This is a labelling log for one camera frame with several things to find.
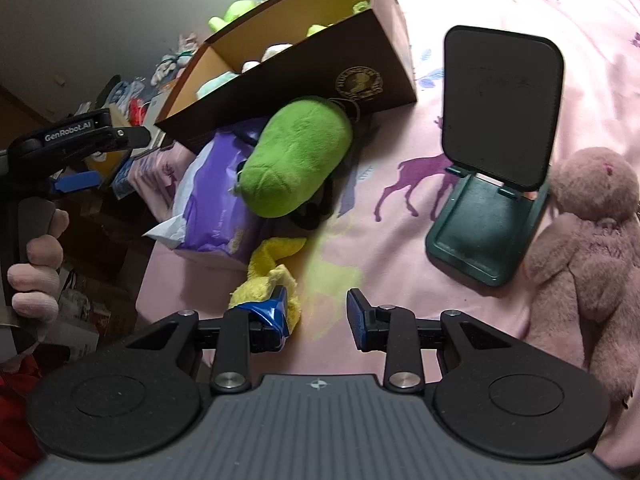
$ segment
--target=wall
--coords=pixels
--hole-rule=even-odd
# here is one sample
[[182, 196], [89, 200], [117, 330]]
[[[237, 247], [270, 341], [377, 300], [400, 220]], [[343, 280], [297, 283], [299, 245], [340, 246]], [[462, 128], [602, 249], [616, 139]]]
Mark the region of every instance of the wall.
[[95, 99], [116, 73], [150, 77], [178, 34], [206, 38], [209, 18], [232, 1], [2, 0], [0, 84], [57, 120]]
[[11, 94], [0, 88], [0, 150], [15, 137], [40, 129], [46, 122]]

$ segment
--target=gloved hand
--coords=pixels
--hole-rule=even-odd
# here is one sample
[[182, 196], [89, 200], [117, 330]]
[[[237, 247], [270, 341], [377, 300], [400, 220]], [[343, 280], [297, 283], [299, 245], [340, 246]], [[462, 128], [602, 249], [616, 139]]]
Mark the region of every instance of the gloved hand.
[[[69, 225], [66, 211], [56, 209], [49, 234], [31, 240], [27, 244], [28, 264], [9, 267], [7, 279], [16, 290], [12, 306], [19, 316], [37, 318], [44, 322], [38, 331], [38, 340], [46, 335], [46, 327], [58, 316], [58, 302], [54, 295], [58, 292], [60, 280], [56, 269], [62, 264], [62, 247], [57, 238]], [[37, 343], [27, 350], [33, 352]], [[18, 371], [24, 355], [18, 355], [0, 364], [0, 370], [7, 373]]]

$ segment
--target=blue trigger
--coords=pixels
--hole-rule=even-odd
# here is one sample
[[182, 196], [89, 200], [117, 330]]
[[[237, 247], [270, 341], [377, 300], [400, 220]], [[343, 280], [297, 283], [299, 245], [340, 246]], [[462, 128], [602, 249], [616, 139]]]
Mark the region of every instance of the blue trigger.
[[364, 323], [364, 311], [356, 299], [347, 294], [347, 319], [353, 333], [353, 340], [358, 350], [364, 350], [367, 345], [367, 330]]
[[284, 292], [277, 298], [270, 298], [264, 301], [248, 301], [247, 303], [240, 303], [234, 308], [242, 308], [253, 312], [265, 325], [273, 328], [280, 335], [280, 347], [278, 350], [281, 350], [285, 339], [289, 337], [286, 301], [286, 292]]
[[100, 186], [101, 183], [102, 175], [100, 173], [97, 171], [84, 171], [60, 177], [56, 180], [54, 187], [60, 193], [72, 193], [81, 189]]

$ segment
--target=deer print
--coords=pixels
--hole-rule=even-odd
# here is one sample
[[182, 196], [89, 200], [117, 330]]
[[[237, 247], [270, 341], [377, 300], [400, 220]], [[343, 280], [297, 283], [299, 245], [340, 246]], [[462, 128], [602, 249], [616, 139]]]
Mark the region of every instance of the deer print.
[[447, 173], [446, 168], [451, 165], [451, 161], [441, 153], [437, 156], [424, 156], [421, 158], [412, 158], [410, 160], [404, 160], [400, 164], [398, 164], [398, 181], [392, 186], [385, 187], [382, 192], [382, 196], [378, 203], [376, 204], [376, 208], [373, 211], [373, 214], [376, 217], [376, 222], [380, 222], [382, 217], [380, 216], [380, 208], [382, 207], [382, 203], [385, 201], [386, 197], [392, 194], [395, 191], [400, 191], [405, 187], [409, 186], [409, 189], [404, 194], [404, 200], [406, 202], [406, 208], [409, 210], [412, 216], [419, 216], [419, 213], [416, 211], [415, 207], [411, 204], [410, 198], [411, 193], [414, 192], [414, 189], [421, 183], [424, 178], [428, 176], [443, 174], [444, 178], [442, 179], [442, 184], [440, 185], [440, 189], [436, 195], [436, 201], [433, 204], [433, 208], [431, 209], [430, 218], [431, 221], [435, 221], [436, 219], [436, 211], [438, 209], [438, 203], [440, 199], [444, 196], [447, 188], [451, 184], [455, 186], [457, 177]]

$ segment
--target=yellow plush cloth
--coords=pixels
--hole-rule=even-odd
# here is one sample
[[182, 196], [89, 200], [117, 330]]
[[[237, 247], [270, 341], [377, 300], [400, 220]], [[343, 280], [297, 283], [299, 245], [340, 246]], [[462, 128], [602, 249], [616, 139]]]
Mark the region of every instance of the yellow plush cloth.
[[296, 280], [287, 267], [276, 262], [293, 256], [305, 245], [306, 238], [269, 238], [263, 241], [249, 260], [247, 280], [231, 295], [229, 308], [248, 301], [268, 300], [276, 285], [287, 289], [287, 326], [289, 333], [300, 320], [300, 298], [296, 293]]

